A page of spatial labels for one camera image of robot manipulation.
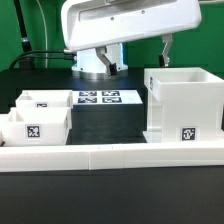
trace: open white box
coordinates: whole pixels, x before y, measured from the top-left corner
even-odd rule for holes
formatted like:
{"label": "open white box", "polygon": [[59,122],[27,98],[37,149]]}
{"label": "open white box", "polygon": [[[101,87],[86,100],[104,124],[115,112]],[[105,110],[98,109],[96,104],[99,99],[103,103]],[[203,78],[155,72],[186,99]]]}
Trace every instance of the open white box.
{"label": "open white box", "polygon": [[148,142],[224,139],[224,80],[201,68],[146,69]]}
{"label": "open white box", "polygon": [[71,127],[69,107],[11,108],[2,137],[5,146],[65,145]]}
{"label": "open white box", "polygon": [[73,108],[73,93],[71,90],[24,90],[16,100],[16,107]]}

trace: black table surface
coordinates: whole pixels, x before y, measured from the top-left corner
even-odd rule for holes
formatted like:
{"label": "black table surface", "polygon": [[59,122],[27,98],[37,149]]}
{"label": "black table surface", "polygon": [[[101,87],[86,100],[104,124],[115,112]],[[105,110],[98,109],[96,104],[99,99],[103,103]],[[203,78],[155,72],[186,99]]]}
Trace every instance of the black table surface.
{"label": "black table surface", "polygon": [[143,104],[75,105],[67,144],[145,143],[147,90],[143,69],[125,77],[92,81],[72,76],[70,69],[5,70],[0,73],[0,113],[8,113],[22,90],[137,90]]}
{"label": "black table surface", "polygon": [[[101,83],[63,69],[6,70],[0,113],[30,88],[137,89],[146,97],[142,69]],[[0,173],[1,224],[223,224],[223,211],[222,166]]]}

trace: white box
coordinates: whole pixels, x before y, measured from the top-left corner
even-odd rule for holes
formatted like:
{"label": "white box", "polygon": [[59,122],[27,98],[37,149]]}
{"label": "white box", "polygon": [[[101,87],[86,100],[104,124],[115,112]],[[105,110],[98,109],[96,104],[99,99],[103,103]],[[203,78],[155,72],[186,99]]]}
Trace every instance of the white box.
{"label": "white box", "polygon": [[16,107],[73,108],[73,93],[71,90],[24,90],[16,100]]}
{"label": "white box", "polygon": [[71,127],[68,107],[11,108],[2,135],[5,146],[65,145]]}
{"label": "white box", "polygon": [[146,69],[145,85],[150,142],[158,130],[160,142],[224,139],[224,80],[201,68]]}

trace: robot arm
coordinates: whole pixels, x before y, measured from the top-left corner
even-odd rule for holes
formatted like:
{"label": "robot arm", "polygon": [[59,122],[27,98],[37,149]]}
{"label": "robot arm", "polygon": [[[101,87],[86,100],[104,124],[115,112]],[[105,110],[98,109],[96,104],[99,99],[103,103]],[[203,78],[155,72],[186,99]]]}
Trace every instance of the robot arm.
{"label": "robot arm", "polygon": [[200,21],[198,0],[67,0],[62,7],[71,51],[192,29]]}

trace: white container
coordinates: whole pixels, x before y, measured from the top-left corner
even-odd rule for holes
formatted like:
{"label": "white container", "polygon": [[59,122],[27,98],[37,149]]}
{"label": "white container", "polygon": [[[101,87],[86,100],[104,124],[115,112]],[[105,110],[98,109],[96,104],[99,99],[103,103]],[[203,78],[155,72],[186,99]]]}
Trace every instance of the white container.
{"label": "white container", "polygon": [[145,85],[148,142],[224,139],[224,80],[201,68],[146,69]]}
{"label": "white container", "polygon": [[71,90],[24,90],[16,100],[16,107],[73,108],[73,94]]}
{"label": "white container", "polygon": [[11,108],[2,135],[5,146],[65,145],[71,127],[68,107]]}

